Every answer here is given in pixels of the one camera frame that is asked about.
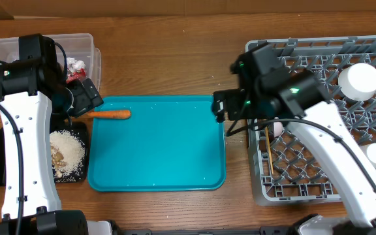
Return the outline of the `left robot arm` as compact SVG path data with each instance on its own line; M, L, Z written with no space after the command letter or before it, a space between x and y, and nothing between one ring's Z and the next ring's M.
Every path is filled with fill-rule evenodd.
M61 206L52 172L51 118L78 117L102 104L89 79L68 82L60 45L40 34L18 39L19 58L0 61L5 199L0 234L118 234L113 221L89 221Z

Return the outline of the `red snack wrapper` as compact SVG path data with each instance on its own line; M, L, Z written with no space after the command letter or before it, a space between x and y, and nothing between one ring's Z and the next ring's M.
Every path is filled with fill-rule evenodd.
M80 69L80 70L76 70L73 73L68 74L66 83L69 84L69 83L71 83L72 81L75 81L75 80L82 81L82 80L85 80L86 78L87 78L86 70Z

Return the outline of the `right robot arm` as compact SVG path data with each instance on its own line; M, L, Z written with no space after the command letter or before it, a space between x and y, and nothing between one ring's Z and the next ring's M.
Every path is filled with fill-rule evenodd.
M284 124L316 158L347 210L344 218L309 216L289 232L376 234L376 169L315 75L309 70L291 74L269 44L240 55L230 69L239 86L213 94L216 120L246 119L252 131Z

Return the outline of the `orange carrot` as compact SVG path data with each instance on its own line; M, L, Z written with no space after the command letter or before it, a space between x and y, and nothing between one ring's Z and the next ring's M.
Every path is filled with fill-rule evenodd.
M130 110L111 110L102 112L91 112L88 114L91 118L103 119L129 119L131 117Z

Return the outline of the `white tissue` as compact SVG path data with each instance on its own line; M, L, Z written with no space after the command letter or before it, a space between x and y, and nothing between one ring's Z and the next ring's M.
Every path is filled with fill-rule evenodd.
M84 69L86 64L82 60L76 60L73 57L67 58L67 68L71 73Z

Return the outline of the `white plate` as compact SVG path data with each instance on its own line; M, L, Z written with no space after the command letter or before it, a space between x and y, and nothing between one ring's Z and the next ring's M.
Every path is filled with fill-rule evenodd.
M281 136L283 134L283 131L284 131L284 127L281 122L275 122L273 124L273 136L274 137Z

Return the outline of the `wooden chopstick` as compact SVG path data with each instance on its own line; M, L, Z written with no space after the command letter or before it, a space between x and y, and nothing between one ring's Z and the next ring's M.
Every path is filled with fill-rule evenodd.
M271 176L272 176L274 174L274 168L273 168L273 162L272 162L272 151L271 151L271 146L270 146L270 136L269 136L268 127L264 128L264 132L265 132L265 137L266 137L266 149L267 149L267 152L268 152L270 172L271 172Z

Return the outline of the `peanut shells and rice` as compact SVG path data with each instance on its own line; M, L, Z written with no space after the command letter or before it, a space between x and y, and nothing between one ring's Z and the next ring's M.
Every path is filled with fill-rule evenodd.
M68 130L50 134L50 151L55 182L77 182L84 176L84 143Z

